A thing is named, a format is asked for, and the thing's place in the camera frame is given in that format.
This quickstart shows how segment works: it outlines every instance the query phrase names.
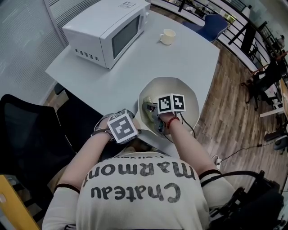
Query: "microwave vent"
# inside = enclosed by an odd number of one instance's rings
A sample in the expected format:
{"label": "microwave vent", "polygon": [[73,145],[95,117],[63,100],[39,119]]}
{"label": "microwave vent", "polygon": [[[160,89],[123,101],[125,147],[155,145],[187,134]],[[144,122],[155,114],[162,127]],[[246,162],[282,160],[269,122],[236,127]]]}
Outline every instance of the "microwave vent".
{"label": "microwave vent", "polygon": [[93,60],[95,59],[95,60],[99,61],[99,59],[98,59],[97,57],[95,57],[95,56],[93,57],[92,54],[89,54],[89,53],[83,52],[83,51],[78,50],[78,49],[75,49],[75,51],[76,51],[77,53],[80,52],[81,55],[83,55],[83,56],[85,55],[87,58],[90,57],[90,58],[93,59]]}

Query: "microwave top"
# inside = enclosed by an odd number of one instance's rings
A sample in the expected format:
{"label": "microwave top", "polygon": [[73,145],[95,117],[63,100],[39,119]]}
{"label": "microwave top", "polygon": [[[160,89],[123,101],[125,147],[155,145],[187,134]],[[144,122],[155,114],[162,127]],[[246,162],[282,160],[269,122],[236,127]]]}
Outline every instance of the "microwave top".
{"label": "microwave top", "polygon": [[100,37],[121,18],[147,4],[145,0],[100,0],[74,17],[63,28]]}

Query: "label sticker on microwave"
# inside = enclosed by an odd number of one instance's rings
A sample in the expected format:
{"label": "label sticker on microwave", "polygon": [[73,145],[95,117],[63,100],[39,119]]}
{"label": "label sticker on microwave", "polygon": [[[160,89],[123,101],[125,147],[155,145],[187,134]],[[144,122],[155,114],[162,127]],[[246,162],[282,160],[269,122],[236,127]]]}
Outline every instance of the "label sticker on microwave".
{"label": "label sticker on microwave", "polygon": [[125,8],[125,9],[129,9],[132,6],[136,5],[136,3],[133,2],[124,2],[123,4],[121,4],[119,7]]}

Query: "large white bowl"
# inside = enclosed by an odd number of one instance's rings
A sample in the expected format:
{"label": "large white bowl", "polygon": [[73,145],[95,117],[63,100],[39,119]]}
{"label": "large white bowl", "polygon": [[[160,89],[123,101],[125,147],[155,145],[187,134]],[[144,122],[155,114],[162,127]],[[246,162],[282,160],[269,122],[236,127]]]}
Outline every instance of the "large white bowl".
{"label": "large white bowl", "polygon": [[[157,77],[150,81],[139,95],[138,99],[138,112],[135,116],[139,122],[142,130],[149,130],[155,135],[159,136],[158,133],[152,129],[151,121],[147,118],[147,115],[142,109],[143,99],[150,96],[153,102],[157,103],[158,98],[163,94],[176,93],[183,94],[185,98],[186,112],[182,115],[185,120],[194,128],[198,122],[200,112],[198,101],[194,91],[186,85],[183,81],[174,77]],[[187,130],[191,130],[188,125],[184,123]]]}

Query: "cream mug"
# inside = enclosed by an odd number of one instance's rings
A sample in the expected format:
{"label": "cream mug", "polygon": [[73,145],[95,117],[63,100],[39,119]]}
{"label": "cream mug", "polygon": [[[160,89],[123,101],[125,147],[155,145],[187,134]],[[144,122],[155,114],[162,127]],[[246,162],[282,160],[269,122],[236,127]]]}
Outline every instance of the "cream mug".
{"label": "cream mug", "polygon": [[173,30],[165,29],[160,35],[160,41],[165,45],[171,45],[175,40],[176,33]]}

